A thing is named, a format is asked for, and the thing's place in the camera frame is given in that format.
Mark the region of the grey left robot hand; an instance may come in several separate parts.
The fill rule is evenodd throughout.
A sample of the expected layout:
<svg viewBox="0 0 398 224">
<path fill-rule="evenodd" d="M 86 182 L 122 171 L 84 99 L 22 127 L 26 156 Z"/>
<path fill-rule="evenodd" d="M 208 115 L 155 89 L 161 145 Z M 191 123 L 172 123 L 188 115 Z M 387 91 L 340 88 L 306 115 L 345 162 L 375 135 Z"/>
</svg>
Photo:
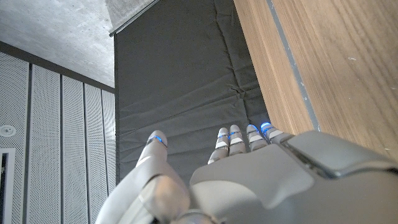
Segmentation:
<svg viewBox="0 0 398 224">
<path fill-rule="evenodd" d="M 219 130 L 185 184 L 154 131 L 98 223 L 396 223 L 397 162 L 319 131 Z"/>
</svg>

